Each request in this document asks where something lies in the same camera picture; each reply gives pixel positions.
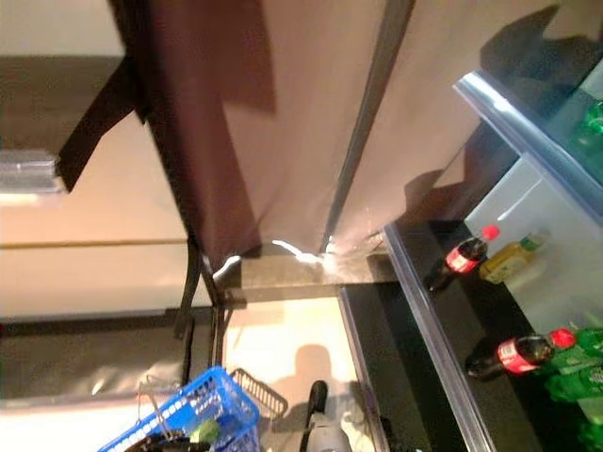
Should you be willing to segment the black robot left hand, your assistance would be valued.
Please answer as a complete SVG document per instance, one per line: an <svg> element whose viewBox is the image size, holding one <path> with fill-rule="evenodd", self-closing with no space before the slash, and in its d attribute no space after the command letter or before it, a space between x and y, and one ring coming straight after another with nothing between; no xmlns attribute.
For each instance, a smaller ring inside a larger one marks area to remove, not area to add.
<svg viewBox="0 0 603 452"><path fill-rule="evenodd" d="M126 452L206 452L210 449L211 444L207 442L194 443L186 436L166 438L154 433L128 447Z"/></svg>

